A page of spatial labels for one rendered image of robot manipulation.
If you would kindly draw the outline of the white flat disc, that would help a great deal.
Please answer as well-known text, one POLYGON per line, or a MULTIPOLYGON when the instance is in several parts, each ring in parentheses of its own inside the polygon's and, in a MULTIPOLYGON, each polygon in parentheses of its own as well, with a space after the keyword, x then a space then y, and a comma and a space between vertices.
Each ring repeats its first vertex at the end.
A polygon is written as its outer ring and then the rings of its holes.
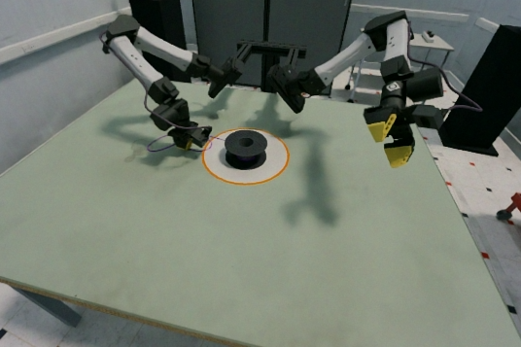
POLYGON ((284 168, 288 158, 285 146, 273 135, 260 130, 254 131, 261 133, 267 140, 267 147, 265 149, 265 163, 262 166, 252 170, 240 170, 230 166, 226 161, 227 149, 225 147, 224 140, 230 133, 238 130, 254 129, 237 129, 223 133, 211 141, 212 147, 211 142, 206 147, 206 151, 204 152, 204 160, 212 173, 224 180, 233 183, 250 184, 267 180, 278 174, 284 168))

